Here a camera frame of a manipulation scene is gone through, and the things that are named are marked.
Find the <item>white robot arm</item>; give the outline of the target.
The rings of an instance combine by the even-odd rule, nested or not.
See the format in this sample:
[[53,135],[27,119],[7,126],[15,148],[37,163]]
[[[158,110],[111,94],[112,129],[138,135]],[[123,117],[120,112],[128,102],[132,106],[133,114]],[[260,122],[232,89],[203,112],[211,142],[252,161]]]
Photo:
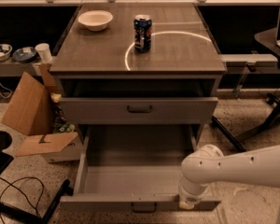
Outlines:
[[178,194],[183,209],[200,203],[208,185],[218,181],[280,188],[280,145],[228,156],[205,145],[182,161],[181,174]]

